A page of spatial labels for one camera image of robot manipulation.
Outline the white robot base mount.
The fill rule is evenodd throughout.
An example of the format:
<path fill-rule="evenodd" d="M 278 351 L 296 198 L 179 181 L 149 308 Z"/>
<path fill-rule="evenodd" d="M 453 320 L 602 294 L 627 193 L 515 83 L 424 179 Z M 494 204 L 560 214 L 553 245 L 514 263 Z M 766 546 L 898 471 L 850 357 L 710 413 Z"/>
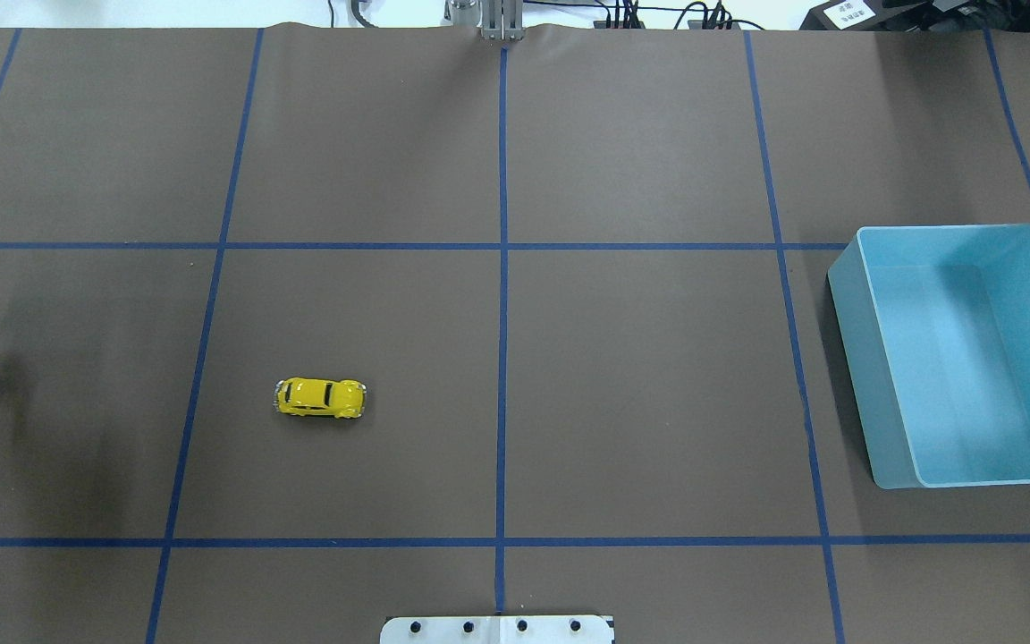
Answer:
<path fill-rule="evenodd" d="M 609 616 L 401 616 L 385 621 L 380 643 L 614 643 Z"/>

